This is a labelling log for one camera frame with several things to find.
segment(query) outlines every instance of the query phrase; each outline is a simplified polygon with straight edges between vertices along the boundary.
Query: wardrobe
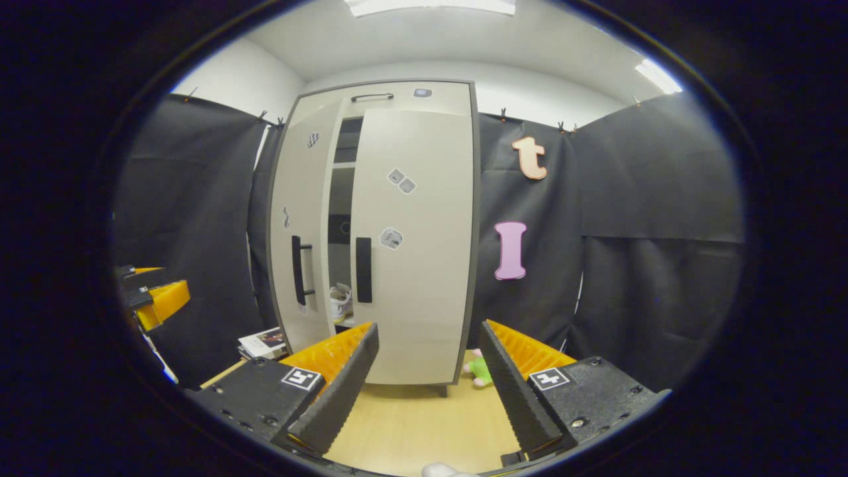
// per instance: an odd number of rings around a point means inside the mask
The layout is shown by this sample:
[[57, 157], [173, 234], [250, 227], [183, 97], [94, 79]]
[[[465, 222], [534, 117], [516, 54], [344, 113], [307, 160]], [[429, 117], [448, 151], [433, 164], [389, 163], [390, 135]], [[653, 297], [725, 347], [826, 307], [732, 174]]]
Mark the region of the wardrobe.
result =
[[469, 81], [298, 97], [271, 174], [268, 267], [291, 352], [336, 333], [330, 288], [378, 325], [373, 384], [454, 384], [470, 325], [480, 194]]

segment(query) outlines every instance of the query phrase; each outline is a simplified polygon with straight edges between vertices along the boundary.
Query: cabinet door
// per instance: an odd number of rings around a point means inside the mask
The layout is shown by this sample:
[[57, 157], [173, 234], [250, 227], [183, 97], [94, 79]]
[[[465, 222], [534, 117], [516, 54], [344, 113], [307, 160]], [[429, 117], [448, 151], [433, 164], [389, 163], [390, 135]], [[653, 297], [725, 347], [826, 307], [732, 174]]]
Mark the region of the cabinet door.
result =
[[[277, 316], [291, 352], [335, 334], [325, 310], [328, 292], [321, 250], [326, 240], [321, 240], [321, 224], [326, 222], [322, 202], [341, 122], [340, 106], [341, 100], [336, 100], [290, 127], [276, 166], [269, 237], [271, 277]], [[293, 250], [293, 237], [303, 249]], [[299, 289], [315, 291], [301, 295], [303, 305], [298, 303]]]
[[[379, 325], [380, 352], [368, 383], [454, 380], [471, 259], [471, 131], [469, 115], [365, 112], [354, 177], [351, 270], [357, 323]], [[390, 179], [392, 171], [415, 188], [405, 193]], [[387, 229], [397, 233], [381, 244]], [[361, 248], [358, 239], [370, 239], [370, 247]], [[361, 280], [369, 263], [370, 280]], [[370, 302], [363, 294], [368, 288]]]

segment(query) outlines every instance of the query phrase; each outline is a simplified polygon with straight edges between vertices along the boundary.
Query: black curtain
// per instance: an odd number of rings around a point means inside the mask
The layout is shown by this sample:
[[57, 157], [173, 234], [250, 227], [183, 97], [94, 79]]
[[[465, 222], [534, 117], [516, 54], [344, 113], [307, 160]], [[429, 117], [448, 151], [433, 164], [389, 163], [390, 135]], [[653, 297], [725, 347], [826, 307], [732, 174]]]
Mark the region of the black curtain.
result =
[[[576, 358], [601, 355], [652, 390], [673, 387], [721, 327], [745, 230], [732, 156], [687, 93], [576, 132], [480, 115], [482, 216], [469, 347], [493, 319]], [[511, 143], [545, 148], [540, 181]], [[498, 222], [527, 225], [527, 276], [499, 281]], [[583, 288], [575, 314], [580, 292]]]
[[282, 125], [273, 126], [265, 136], [265, 144], [259, 153], [259, 162], [254, 171], [253, 188], [248, 208], [248, 241], [250, 243], [250, 271], [254, 283], [259, 316], [265, 329], [279, 326], [271, 301], [271, 283], [268, 279], [268, 255], [266, 247], [268, 198], [270, 198], [271, 173], [282, 142]]
[[237, 338], [260, 331], [245, 238], [265, 123], [221, 104], [170, 95], [127, 155], [114, 202], [119, 265], [166, 267], [191, 300], [150, 336], [186, 387], [239, 358]]

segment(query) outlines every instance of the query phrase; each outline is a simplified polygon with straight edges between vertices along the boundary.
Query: white ceiling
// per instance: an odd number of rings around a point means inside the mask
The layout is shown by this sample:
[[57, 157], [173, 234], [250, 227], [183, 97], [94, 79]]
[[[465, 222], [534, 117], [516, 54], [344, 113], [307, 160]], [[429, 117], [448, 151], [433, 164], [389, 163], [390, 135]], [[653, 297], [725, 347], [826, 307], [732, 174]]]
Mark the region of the white ceiling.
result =
[[474, 61], [533, 70], [629, 104], [662, 91], [633, 67], [643, 57], [545, 0], [517, 0], [515, 16], [412, 8], [355, 18], [344, 0], [303, 4], [248, 34], [305, 81], [371, 65]]

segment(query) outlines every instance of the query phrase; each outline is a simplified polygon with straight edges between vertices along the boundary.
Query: black door handle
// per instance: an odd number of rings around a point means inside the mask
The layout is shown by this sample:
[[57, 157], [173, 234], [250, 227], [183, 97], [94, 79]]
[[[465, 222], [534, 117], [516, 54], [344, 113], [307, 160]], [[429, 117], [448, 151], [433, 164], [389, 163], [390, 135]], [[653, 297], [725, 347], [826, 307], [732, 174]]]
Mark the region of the black door handle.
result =
[[315, 290], [304, 291], [304, 265], [300, 260], [300, 251], [311, 249], [312, 245], [301, 245], [300, 237], [292, 235], [292, 269], [294, 270], [294, 294], [298, 297], [298, 303], [306, 306], [306, 295], [314, 294]]
[[371, 239], [356, 238], [356, 298], [371, 303]]
[[354, 96], [350, 99], [351, 103], [356, 103], [356, 100], [359, 98], [369, 98], [371, 96], [385, 96], [386, 99], [394, 98], [394, 95], [391, 93], [377, 93], [377, 94], [361, 94], [359, 96]]

